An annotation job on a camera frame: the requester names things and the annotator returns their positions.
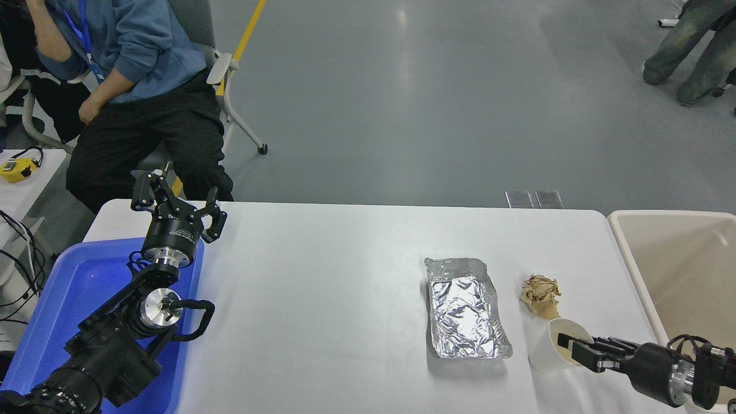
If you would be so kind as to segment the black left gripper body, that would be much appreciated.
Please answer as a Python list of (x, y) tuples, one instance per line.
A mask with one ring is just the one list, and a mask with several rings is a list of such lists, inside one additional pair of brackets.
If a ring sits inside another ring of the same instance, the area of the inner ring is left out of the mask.
[(201, 221), (190, 221), (197, 207), (187, 202), (169, 202), (156, 205), (152, 222), (144, 239), (142, 254), (145, 259), (155, 259), (158, 252), (175, 251), (179, 259), (194, 259), (203, 226)]

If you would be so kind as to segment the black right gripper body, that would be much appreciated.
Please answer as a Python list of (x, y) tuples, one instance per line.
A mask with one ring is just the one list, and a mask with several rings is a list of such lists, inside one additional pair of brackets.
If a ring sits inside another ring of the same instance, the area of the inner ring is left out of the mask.
[(634, 390), (656, 401), (683, 400), (679, 369), (680, 358), (655, 343), (642, 344), (627, 361)]

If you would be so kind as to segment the seated person's left hand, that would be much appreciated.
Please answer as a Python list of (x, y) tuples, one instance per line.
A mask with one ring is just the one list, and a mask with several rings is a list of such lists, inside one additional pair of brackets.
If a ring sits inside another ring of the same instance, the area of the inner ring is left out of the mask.
[(90, 94), (90, 96), (87, 97), (79, 107), (79, 120), (81, 120), (84, 125), (90, 125), (105, 105), (106, 101), (102, 99), (102, 97), (97, 96), (96, 94)]

